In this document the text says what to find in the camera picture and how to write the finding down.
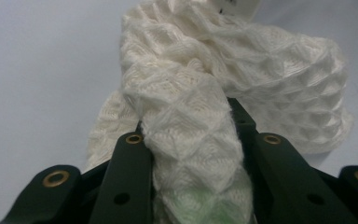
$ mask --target white textile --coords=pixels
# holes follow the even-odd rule
[[[207,2],[143,2],[123,18],[122,86],[103,106],[89,168],[143,122],[155,157],[156,223],[249,223],[250,180],[226,97],[260,132],[304,153],[333,149],[351,127],[346,74],[327,39],[220,15]]]

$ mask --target gray background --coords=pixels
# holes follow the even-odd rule
[[[0,219],[39,171],[84,167],[89,131],[119,86],[120,18],[137,2],[0,0]],[[264,0],[254,21],[341,46],[355,125],[340,148],[306,158],[331,175],[358,164],[358,0]]]

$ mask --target crumpled fabric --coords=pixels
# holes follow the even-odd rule
[[[146,1],[123,17],[121,89],[89,140],[92,168],[142,121],[153,152],[155,223],[250,223],[252,185],[227,97],[299,152],[339,146],[352,117],[332,40],[219,14],[205,1]]]

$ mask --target textured white cloth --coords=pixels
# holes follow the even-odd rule
[[[223,16],[204,1],[130,10],[121,64],[122,88],[90,135],[89,168],[140,119],[155,157],[156,223],[250,222],[251,184],[226,97],[300,152],[331,150],[351,127],[334,42]]]

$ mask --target white fabric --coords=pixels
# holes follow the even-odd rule
[[[205,2],[156,0],[124,16],[121,46],[122,89],[91,132],[89,168],[140,119],[156,159],[156,223],[249,223],[251,184],[227,96],[300,152],[331,150],[351,127],[344,62],[330,40],[219,15]]]

